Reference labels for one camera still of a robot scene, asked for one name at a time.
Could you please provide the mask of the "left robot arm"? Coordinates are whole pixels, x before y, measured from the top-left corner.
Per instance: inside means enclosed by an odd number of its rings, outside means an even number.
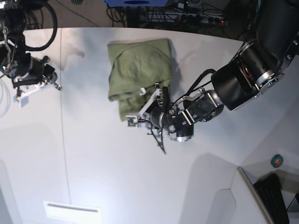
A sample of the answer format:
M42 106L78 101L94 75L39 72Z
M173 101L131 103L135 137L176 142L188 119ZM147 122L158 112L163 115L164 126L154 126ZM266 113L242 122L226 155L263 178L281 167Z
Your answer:
M186 94L170 102L168 89L161 106L145 113L151 129L166 131L175 141L192 138L194 124L217 117L224 108L233 111L262 95L284 76L299 53L299 3L263 0L255 35L245 42L224 67L204 71Z

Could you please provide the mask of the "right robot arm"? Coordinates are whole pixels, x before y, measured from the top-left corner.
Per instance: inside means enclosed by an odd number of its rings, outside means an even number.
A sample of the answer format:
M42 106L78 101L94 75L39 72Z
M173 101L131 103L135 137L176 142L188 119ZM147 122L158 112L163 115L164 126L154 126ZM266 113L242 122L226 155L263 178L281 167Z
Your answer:
M53 22L53 31L48 42L40 47L26 45L25 31L27 25L26 14L36 6L46 8ZM49 65L50 58L35 58L31 52L43 51L54 41L58 29L57 16L52 6L46 0L2 0L0 2L0 71L4 77L8 77L13 88L19 90L22 86L54 85L58 90L60 85L56 83L57 74Z

